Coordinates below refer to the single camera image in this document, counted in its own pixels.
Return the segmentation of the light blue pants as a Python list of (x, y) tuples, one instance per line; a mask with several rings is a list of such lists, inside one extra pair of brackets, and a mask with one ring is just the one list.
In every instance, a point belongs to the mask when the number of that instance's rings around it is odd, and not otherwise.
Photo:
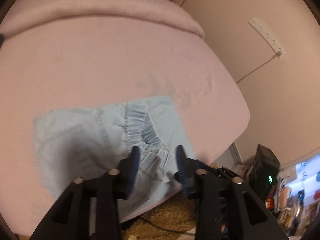
[(57, 198), (72, 179), (98, 178), (140, 149), (133, 193), (121, 200), (119, 218), (129, 220), (181, 190), (175, 180), (175, 150), (191, 151), (182, 120), (169, 96), (99, 108), (49, 111), (34, 119), (39, 181)]

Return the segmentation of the brown fluffy rug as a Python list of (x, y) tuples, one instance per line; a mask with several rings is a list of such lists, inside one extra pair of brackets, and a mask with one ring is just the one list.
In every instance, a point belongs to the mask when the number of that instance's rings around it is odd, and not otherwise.
[(121, 223), (123, 239), (194, 239), (198, 204), (178, 193), (154, 209)]

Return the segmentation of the black box device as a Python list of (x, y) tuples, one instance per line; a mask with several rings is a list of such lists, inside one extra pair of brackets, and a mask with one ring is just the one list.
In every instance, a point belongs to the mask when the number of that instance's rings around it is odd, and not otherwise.
[(280, 162), (272, 150), (259, 144), (249, 177), (249, 185), (263, 202), (276, 183), (279, 168)]

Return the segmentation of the pink bed sheet mattress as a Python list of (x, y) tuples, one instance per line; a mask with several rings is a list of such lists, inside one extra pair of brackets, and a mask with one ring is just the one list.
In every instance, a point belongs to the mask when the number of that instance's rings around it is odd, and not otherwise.
[(219, 157), (247, 128), (238, 86), (198, 35), (123, 17), (75, 17), (1, 46), (1, 214), (30, 235), (53, 203), (37, 179), (36, 116), (169, 95), (196, 156)]

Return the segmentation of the white power strip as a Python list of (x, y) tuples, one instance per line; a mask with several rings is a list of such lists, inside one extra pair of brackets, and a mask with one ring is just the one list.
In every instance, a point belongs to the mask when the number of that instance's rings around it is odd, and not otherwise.
[(279, 43), (271, 28), (261, 19), (253, 17), (248, 24), (262, 37), (268, 46), (274, 51), (278, 58), (283, 58), (286, 54), (283, 46)]

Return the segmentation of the pink folded duvet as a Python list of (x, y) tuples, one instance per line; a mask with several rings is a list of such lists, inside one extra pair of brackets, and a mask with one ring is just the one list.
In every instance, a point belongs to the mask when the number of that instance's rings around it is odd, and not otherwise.
[(1, 23), (1, 34), (11, 37), (59, 18), (90, 15), (151, 21), (204, 38), (201, 26), (169, 0), (17, 0)]

